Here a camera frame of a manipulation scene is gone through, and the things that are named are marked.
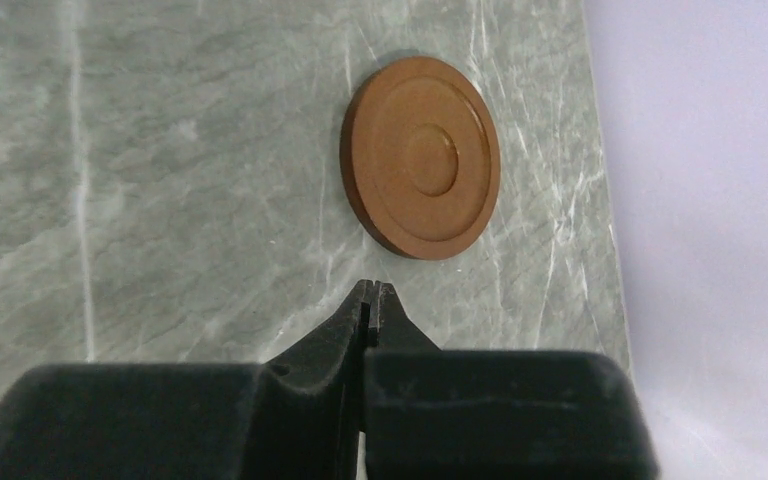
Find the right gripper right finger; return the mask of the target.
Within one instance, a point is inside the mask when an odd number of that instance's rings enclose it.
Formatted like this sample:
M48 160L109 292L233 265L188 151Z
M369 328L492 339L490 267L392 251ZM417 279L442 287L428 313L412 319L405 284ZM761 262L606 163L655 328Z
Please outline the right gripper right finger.
M394 287L367 296L365 464L371 479L655 479L623 369L586 351L443 350Z

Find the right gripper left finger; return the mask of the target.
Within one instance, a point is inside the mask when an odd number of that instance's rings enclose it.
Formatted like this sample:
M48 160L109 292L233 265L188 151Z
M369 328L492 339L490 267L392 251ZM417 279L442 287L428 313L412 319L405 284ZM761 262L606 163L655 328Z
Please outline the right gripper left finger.
M0 479L353 479L373 293L265 363L33 368L0 400Z

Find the brown coaster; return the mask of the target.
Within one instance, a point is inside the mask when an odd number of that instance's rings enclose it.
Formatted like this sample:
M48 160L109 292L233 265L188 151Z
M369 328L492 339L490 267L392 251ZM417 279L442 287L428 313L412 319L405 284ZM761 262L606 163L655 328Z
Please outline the brown coaster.
M456 68L396 60L353 95L340 133L352 210L391 252L443 260L468 249L493 214L501 153L492 116Z

